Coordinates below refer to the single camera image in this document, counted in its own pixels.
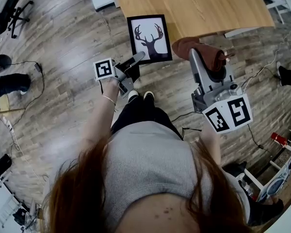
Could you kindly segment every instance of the deer antlers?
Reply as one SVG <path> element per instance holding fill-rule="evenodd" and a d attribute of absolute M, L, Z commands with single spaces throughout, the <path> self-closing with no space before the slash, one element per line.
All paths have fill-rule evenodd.
<path fill-rule="evenodd" d="M 154 27 L 156 28 L 156 30 L 157 30 L 157 32 L 158 32 L 158 34 L 159 34 L 159 37 L 157 37 L 157 38 L 154 39 L 153 34 L 151 34 L 151 36 L 152 36 L 152 41 L 151 41 L 151 42 L 148 42 L 148 41 L 146 40 L 146 37 L 145 37 L 144 40 L 141 39 L 141 38 L 140 38 L 140 34 L 141 34 L 142 32 L 139 31 L 139 28 L 140 28 L 140 25 L 139 25 L 138 27 L 135 28 L 136 40 L 138 40 L 138 41 L 143 41 L 143 42 L 145 42 L 145 43 L 148 44 L 148 43 L 154 43 L 154 42 L 156 42 L 157 40 L 162 39 L 163 36 L 164 36 L 164 33 L 162 32 L 161 27 L 160 27 L 159 25 L 157 25 L 156 23 L 154 24 Z"/>
<path fill-rule="evenodd" d="M 140 27 L 140 25 L 135 28 L 136 40 L 138 40 L 138 41 L 144 41 L 145 43 L 148 43 L 148 41 L 146 40 L 146 37 L 145 37 L 145 40 L 143 40 L 143 39 L 140 38 L 140 34 L 142 32 L 139 31 L 139 27 Z"/>

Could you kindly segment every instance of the long red hair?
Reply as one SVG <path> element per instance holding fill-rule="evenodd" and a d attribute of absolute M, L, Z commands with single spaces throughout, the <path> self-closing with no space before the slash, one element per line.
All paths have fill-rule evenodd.
<path fill-rule="evenodd" d="M 91 149 L 83 151 L 78 161 L 67 170 L 59 170 L 56 182 L 43 203 L 42 213 L 46 215 L 41 225 L 42 233 L 106 233 L 103 207 L 105 202 L 105 164 L 107 159 L 107 139 L 102 139 Z M 193 150 L 197 173 L 197 184 L 187 200 L 187 209 L 198 223 L 201 232 L 249 233 L 238 195 L 231 188 L 225 175 L 214 162 L 202 144 Z M 201 177 L 205 167 L 210 174 L 213 189 L 210 213 L 205 214 Z"/>

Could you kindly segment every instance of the deer silhouette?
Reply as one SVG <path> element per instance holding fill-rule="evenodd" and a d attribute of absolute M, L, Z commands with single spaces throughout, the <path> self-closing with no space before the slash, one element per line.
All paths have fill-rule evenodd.
<path fill-rule="evenodd" d="M 155 47 L 154 47 L 155 42 L 157 40 L 162 39 L 163 36 L 164 36 L 164 33 L 162 32 L 161 27 L 159 25 L 157 25 L 156 23 L 155 23 L 154 27 L 157 29 L 159 37 L 154 39 L 153 34 L 151 34 L 151 36 L 152 36 L 152 41 L 151 42 L 148 42 L 146 37 L 145 37 L 144 40 L 140 38 L 140 34 L 142 33 L 142 32 L 139 31 L 140 25 L 135 28 L 136 40 L 143 41 L 141 44 L 143 46 L 147 47 L 147 51 L 149 53 L 149 56 L 150 56 L 151 60 L 168 57 L 168 53 L 157 53 L 156 50 L 155 50 Z"/>

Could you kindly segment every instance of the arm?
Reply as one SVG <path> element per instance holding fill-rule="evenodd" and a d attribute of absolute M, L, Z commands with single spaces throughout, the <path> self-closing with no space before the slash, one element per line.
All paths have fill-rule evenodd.
<path fill-rule="evenodd" d="M 215 133 L 207 120 L 204 122 L 200 139 L 216 164 L 221 164 L 220 136 Z"/>
<path fill-rule="evenodd" d="M 118 80 L 110 79 L 103 95 L 116 103 L 118 92 Z M 100 96 L 97 106 L 85 126 L 82 149 L 95 145 L 101 138 L 110 134 L 115 105 L 106 97 Z"/>

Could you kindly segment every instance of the wooden table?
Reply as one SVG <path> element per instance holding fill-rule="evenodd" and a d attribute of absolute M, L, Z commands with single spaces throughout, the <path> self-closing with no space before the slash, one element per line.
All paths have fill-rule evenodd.
<path fill-rule="evenodd" d="M 274 27 L 263 0 L 118 0 L 125 17 L 165 14 L 171 42 L 239 28 Z"/>

